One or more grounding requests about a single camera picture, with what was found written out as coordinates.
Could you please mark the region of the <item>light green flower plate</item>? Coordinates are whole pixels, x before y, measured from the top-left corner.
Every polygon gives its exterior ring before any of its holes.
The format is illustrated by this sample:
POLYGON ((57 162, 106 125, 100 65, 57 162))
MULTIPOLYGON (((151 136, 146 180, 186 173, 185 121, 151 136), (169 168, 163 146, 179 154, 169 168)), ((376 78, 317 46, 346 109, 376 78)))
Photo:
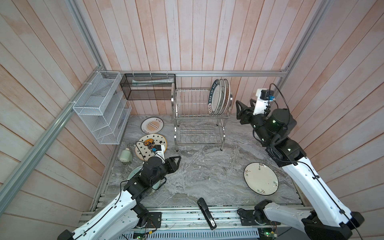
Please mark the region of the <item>light green flower plate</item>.
MULTIPOLYGON (((142 169, 143 166, 138 166, 137 168, 135 168, 134 170, 131 171, 131 173, 129 174, 127 180, 130 180, 135 174, 137 174, 141 169, 142 169)), ((152 189, 153 189, 153 192, 156 191, 159 187, 160 187, 160 182, 156 183, 155 185, 153 185, 152 189)))

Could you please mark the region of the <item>white plate green lettered rim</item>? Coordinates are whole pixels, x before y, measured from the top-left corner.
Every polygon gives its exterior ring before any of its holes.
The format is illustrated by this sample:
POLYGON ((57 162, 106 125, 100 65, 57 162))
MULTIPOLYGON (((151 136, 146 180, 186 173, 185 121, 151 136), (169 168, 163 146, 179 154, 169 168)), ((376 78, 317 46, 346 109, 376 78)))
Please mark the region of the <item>white plate green lettered rim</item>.
POLYGON ((221 81, 216 79, 212 84, 209 94, 208 108, 210 115, 215 115, 218 110, 221 99, 221 89, 221 81))

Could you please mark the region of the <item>white plate green clover design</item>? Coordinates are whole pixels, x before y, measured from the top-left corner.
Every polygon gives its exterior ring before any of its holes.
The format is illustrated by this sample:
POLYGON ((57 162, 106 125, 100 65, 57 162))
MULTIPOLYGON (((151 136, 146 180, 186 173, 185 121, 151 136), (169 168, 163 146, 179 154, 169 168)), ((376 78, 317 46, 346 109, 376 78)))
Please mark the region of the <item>white plate green clover design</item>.
POLYGON ((220 86, 221 86, 221 98, 219 102, 219 110, 217 112, 218 115, 222 114, 222 109, 224 107, 225 97, 226 97, 226 84, 223 79, 220 79, 220 86))

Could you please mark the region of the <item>cream plate floral rim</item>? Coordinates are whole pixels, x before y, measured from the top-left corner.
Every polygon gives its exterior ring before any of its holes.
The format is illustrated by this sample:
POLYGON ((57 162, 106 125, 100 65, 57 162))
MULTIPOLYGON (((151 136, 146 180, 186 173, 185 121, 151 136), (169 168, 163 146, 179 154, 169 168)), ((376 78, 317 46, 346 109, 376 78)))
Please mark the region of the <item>cream plate floral rim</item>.
POLYGON ((279 188, 275 172, 262 163, 251 163, 244 170, 244 179, 248 187, 263 196, 274 194, 279 188))

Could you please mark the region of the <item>white plate orange sunburst design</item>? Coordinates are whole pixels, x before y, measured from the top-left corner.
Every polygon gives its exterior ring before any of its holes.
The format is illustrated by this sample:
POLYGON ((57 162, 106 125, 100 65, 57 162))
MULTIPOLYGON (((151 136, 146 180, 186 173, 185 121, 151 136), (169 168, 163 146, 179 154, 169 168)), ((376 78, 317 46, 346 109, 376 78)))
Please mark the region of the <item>white plate orange sunburst design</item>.
POLYGON ((226 93, 226 95, 225 95, 225 102, 224 102, 224 104, 223 104, 223 112, 222 112, 222 114, 224 114, 225 113, 225 111, 226 111, 226 109, 227 109, 227 107, 228 107, 228 104, 229 104, 229 100, 230 100, 230 83, 229 83, 229 81, 227 80, 227 79, 224 79, 224 82, 225 82, 225 93, 226 93))

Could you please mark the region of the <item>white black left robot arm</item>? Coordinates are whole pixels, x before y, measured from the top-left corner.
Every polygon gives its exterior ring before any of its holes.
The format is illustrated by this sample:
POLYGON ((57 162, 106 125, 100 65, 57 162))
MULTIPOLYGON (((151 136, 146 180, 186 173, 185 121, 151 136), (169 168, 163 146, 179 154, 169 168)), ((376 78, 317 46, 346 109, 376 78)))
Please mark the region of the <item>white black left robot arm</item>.
POLYGON ((74 231, 63 231, 57 239, 112 240, 124 230, 144 226, 149 211, 141 201, 149 195, 155 184, 179 169, 181 159, 181 156, 174 156, 163 161, 160 157, 151 157, 138 173, 124 181, 120 193, 105 208, 74 231))

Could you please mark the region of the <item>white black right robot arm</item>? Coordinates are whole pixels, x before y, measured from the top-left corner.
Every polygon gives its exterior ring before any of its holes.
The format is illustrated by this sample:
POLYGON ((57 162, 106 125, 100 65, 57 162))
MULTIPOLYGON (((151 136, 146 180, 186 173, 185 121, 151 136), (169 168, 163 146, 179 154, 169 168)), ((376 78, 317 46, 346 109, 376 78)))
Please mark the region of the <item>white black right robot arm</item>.
POLYGON ((353 230, 364 222, 359 212, 351 211, 330 190, 316 172, 301 146, 289 138, 297 122, 289 108, 267 107, 256 110, 256 101, 248 107, 236 102, 237 120, 242 125, 250 124, 253 133, 266 149, 269 157, 276 162, 298 185, 310 201, 313 210, 299 213, 292 208, 264 200, 255 206, 254 218, 259 224, 279 222, 300 230, 311 240, 348 240, 353 230))

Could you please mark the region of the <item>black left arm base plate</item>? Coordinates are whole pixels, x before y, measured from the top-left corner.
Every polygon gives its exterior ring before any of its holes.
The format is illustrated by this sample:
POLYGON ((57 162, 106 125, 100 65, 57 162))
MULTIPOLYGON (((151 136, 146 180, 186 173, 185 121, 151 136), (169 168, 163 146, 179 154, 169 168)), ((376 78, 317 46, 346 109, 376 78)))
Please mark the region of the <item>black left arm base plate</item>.
POLYGON ((137 228, 155 228, 161 227, 162 212, 149 212, 149 210, 142 204, 137 204, 132 210, 136 213, 139 219, 137 228))

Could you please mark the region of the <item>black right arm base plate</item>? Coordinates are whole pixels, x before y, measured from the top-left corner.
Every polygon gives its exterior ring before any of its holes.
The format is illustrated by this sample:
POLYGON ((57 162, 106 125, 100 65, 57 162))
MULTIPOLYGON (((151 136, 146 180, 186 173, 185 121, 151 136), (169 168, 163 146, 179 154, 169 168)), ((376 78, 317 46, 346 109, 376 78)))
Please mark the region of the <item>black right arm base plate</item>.
POLYGON ((265 225, 281 225, 280 222, 269 221, 258 210, 238 209, 237 214, 240 217, 242 226, 265 226, 265 225))

